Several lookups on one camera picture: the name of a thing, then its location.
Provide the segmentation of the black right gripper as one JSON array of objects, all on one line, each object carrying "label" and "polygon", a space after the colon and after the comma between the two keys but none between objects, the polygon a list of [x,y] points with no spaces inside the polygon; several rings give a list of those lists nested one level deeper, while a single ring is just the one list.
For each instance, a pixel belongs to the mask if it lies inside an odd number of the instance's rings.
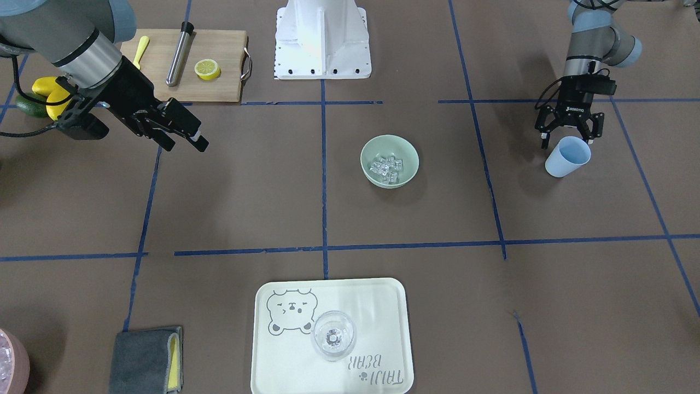
[{"label": "black right gripper", "polygon": [[74,140],[100,140],[108,126],[91,110],[98,102],[135,135],[153,140],[170,152],[175,141],[167,133],[186,139],[198,152],[205,152],[208,140],[200,132],[200,119],[175,98],[161,102],[154,85],[130,60],[123,57],[115,72],[94,88],[74,88],[68,106],[56,122],[57,129]]}]

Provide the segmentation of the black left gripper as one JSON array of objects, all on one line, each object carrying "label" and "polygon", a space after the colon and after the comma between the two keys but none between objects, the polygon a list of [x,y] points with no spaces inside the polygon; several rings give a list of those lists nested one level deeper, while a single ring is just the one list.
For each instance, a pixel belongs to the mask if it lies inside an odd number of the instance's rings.
[{"label": "black left gripper", "polygon": [[548,149],[552,132],[558,127],[576,128],[585,144],[602,136],[605,115],[591,112],[595,95],[613,96],[615,80],[604,74],[565,76],[557,80],[557,104],[536,105],[535,129],[540,132],[541,149]]}]

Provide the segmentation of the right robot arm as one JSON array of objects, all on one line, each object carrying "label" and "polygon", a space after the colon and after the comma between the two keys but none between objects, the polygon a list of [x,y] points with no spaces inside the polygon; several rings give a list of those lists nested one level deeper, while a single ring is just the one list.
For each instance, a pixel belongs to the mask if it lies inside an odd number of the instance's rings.
[{"label": "right robot arm", "polygon": [[200,120],[175,98],[155,97],[153,83],[117,47],[136,35],[128,1],[3,1],[2,57],[38,53],[60,70],[67,107],[46,127],[74,140],[100,140],[108,126],[98,104],[139,137],[172,150],[173,135],[199,152],[208,147]]}]

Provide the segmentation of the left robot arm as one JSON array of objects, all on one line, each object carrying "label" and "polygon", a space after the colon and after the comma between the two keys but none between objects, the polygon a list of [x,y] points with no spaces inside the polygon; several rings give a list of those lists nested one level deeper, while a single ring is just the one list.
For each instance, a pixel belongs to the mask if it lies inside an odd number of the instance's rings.
[{"label": "left robot arm", "polygon": [[557,128],[575,128],[587,143],[602,137],[605,114],[593,113],[593,98],[613,96],[617,85],[608,67],[629,67],[643,51],[640,38],[625,32],[614,18],[623,1],[571,1],[572,25],[563,77],[543,90],[535,104],[535,129],[547,149]]}]

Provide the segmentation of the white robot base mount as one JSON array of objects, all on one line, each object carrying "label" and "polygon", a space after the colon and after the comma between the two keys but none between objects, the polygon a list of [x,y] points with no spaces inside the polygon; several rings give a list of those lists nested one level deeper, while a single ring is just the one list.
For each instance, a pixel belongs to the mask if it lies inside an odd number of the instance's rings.
[{"label": "white robot base mount", "polygon": [[371,77],[368,17],[355,1],[288,1],[275,21],[275,79]]}]

